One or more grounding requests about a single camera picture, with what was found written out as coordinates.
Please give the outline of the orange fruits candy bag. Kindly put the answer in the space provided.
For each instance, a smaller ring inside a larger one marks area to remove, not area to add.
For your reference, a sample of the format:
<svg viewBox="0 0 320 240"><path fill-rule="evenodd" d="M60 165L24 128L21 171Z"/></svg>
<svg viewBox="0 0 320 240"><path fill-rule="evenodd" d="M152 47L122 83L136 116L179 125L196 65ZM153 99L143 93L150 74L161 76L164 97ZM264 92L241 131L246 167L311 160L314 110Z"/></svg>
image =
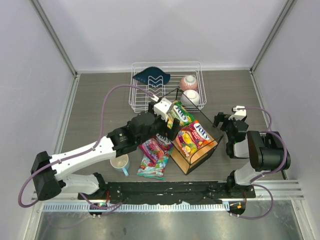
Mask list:
<svg viewBox="0 0 320 240"><path fill-rule="evenodd" d="M214 139L207 133L198 120L183 127L175 138L175 142L187 159L202 147L213 146Z"/></svg>

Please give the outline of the purple berries candy bag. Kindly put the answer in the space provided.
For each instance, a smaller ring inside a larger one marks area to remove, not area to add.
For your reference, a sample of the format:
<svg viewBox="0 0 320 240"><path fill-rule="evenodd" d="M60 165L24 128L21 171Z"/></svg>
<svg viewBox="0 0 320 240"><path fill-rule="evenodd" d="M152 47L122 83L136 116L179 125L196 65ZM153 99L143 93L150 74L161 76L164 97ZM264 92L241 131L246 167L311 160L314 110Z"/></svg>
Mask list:
<svg viewBox="0 0 320 240"><path fill-rule="evenodd" d="M139 148L152 162L152 166L155 166L158 160L161 160L172 150L173 146L173 143L167 137L157 133L155 136L139 145Z"/></svg>

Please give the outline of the green candy bag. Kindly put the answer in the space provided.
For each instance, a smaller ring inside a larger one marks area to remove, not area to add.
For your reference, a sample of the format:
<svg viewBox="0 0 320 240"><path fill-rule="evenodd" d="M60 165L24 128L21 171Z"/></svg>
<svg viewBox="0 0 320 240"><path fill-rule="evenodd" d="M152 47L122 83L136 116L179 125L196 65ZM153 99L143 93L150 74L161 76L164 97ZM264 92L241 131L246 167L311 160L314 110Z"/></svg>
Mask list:
<svg viewBox="0 0 320 240"><path fill-rule="evenodd" d="M179 125L181 127L185 127L196 120L196 118L182 106L182 103L180 101L174 101L172 103L172 108L167 113L167 116L167 127L169 129L172 128L174 119L179 120Z"/></svg>

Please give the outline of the wooden two-tier wire shelf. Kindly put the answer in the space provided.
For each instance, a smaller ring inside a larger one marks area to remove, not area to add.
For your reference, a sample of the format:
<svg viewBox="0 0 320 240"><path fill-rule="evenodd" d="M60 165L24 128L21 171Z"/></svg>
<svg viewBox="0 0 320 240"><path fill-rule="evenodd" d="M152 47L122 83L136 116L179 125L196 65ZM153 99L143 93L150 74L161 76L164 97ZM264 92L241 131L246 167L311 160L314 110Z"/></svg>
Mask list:
<svg viewBox="0 0 320 240"><path fill-rule="evenodd" d="M172 141L173 150L171 151L170 156L185 175L188 175L195 168L197 168L203 162L208 160L212 156L212 154L214 153L214 151L216 150L223 138L222 131L215 127L213 125L213 121L210 120L201 110L189 113L192 114L195 117L195 119L199 121L199 123L206 130L206 132L214 139L214 141L213 146L204 146L188 158L185 158L182 152L179 150L178 145L176 143L176 139Z"/></svg>

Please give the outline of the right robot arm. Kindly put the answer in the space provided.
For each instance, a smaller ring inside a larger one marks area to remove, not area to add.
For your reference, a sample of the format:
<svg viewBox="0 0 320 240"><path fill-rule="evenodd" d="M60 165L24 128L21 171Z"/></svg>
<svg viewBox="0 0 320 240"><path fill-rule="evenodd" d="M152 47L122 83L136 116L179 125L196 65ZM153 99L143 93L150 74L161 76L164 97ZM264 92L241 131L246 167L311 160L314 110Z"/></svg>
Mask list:
<svg viewBox="0 0 320 240"><path fill-rule="evenodd" d="M226 154L231 159L248 159L241 168L227 177L224 189L227 193L249 192L251 185L265 175L282 172L291 166L291 156L277 131L248 130L244 109L233 114L218 112L213 125L222 124L226 133Z"/></svg>

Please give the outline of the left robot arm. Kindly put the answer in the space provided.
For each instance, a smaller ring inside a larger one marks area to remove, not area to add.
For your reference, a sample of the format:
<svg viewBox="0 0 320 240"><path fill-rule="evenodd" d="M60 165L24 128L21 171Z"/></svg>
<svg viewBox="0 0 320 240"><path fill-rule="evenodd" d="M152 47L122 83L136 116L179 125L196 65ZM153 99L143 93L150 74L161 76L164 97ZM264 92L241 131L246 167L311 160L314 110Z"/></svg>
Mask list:
<svg viewBox="0 0 320 240"><path fill-rule="evenodd" d="M125 126L114 129L98 141L65 153L38 153L31 167L31 177L39 201L50 200L63 191L96 196L105 185L103 177L76 175L75 172L92 164L112 160L134 152L141 144L156 135L173 140L180 130L175 119L168 127L169 112L174 104L166 98L150 102L148 111L139 113Z"/></svg>

